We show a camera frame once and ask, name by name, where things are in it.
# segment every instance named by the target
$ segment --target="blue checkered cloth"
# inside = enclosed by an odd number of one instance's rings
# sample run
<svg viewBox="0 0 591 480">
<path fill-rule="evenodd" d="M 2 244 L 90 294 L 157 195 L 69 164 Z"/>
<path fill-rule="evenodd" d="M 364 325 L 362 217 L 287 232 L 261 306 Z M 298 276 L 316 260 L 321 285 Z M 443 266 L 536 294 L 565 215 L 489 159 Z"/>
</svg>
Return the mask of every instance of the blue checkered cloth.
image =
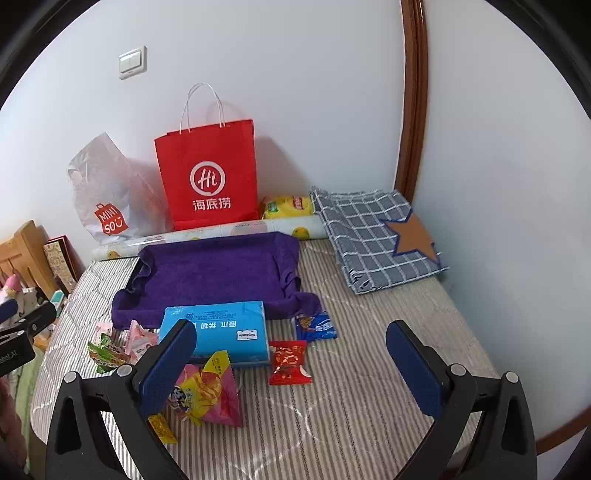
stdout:
<svg viewBox="0 0 591 480">
<path fill-rule="evenodd" d="M 312 187 L 310 196 L 345 280 L 356 294 L 394 287 L 448 269 L 436 249 L 438 262 L 420 251 L 397 253 L 398 234 L 384 220 L 405 220 L 412 208 L 396 190 L 329 193 Z"/>
</svg>

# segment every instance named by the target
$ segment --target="purple towel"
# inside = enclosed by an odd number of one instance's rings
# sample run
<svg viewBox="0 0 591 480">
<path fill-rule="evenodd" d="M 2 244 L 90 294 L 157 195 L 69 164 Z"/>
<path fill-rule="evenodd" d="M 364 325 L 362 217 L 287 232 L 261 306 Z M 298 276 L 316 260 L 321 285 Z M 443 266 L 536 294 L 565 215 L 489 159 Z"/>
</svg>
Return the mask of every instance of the purple towel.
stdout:
<svg viewBox="0 0 591 480">
<path fill-rule="evenodd" d="M 298 257 L 298 240 L 276 232 L 145 247 L 113 298 L 113 326 L 158 328 L 166 307 L 251 300 L 262 300 L 268 320 L 314 315 L 320 300 L 300 292 Z"/>
</svg>

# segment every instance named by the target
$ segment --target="white wall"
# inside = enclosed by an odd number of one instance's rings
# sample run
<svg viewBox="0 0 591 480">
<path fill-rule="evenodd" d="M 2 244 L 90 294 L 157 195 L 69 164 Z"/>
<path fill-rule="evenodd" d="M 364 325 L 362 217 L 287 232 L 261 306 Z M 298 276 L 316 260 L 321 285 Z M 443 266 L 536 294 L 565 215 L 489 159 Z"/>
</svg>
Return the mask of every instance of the white wall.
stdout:
<svg viewBox="0 0 591 480">
<path fill-rule="evenodd" d="M 148 71 L 118 56 L 148 47 Z M 400 6 L 391 0 L 101 0 L 29 68 L 0 111 L 0 239 L 33 218 L 84 261 L 96 242 L 66 165 L 106 131 L 161 189 L 155 137 L 178 128 L 187 90 L 210 82 L 226 119 L 254 118 L 259 193 L 390 188 L 402 115 Z M 207 92 L 193 122 L 215 122 Z"/>
<path fill-rule="evenodd" d="M 554 480 L 554 477 L 558 475 L 566 460 L 569 459 L 574 449 L 577 448 L 584 433 L 585 430 L 582 430 L 552 450 L 538 455 L 538 480 Z"/>
<path fill-rule="evenodd" d="M 415 208 L 444 285 L 538 437 L 591 403 L 591 122 L 544 53 L 483 0 L 427 0 Z"/>
</svg>

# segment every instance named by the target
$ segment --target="blue snack packet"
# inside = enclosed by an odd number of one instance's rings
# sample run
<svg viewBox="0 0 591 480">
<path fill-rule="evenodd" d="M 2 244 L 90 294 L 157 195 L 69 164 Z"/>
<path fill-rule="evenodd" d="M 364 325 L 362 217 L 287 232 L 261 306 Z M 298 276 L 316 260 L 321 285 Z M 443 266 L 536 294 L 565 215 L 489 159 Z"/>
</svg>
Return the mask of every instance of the blue snack packet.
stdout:
<svg viewBox="0 0 591 480">
<path fill-rule="evenodd" d="M 295 321 L 295 335 L 298 340 L 313 342 L 328 338 L 337 338 L 335 326 L 327 312 L 321 312 L 313 317 L 297 317 Z"/>
</svg>

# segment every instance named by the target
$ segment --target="green cloth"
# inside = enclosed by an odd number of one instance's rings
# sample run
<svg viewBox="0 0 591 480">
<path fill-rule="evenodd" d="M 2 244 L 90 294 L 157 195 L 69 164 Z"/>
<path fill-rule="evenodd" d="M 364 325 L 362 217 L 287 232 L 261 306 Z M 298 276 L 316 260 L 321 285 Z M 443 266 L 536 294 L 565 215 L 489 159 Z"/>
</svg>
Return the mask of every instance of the green cloth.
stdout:
<svg viewBox="0 0 591 480">
<path fill-rule="evenodd" d="M 31 397 L 33 396 L 33 392 L 35 390 L 35 383 L 37 382 L 39 367 L 41 366 L 43 356 L 45 355 L 36 346 L 33 346 L 33 350 L 35 351 L 35 358 L 31 360 L 29 363 L 25 364 L 22 368 L 21 377 L 18 380 L 17 397 L 15 399 L 17 414 L 21 418 L 22 423 L 22 436 L 25 437 L 27 448 L 29 446 L 30 433 L 29 405 L 31 404 Z M 27 471 L 28 469 L 29 457 L 27 456 Z"/>
</svg>

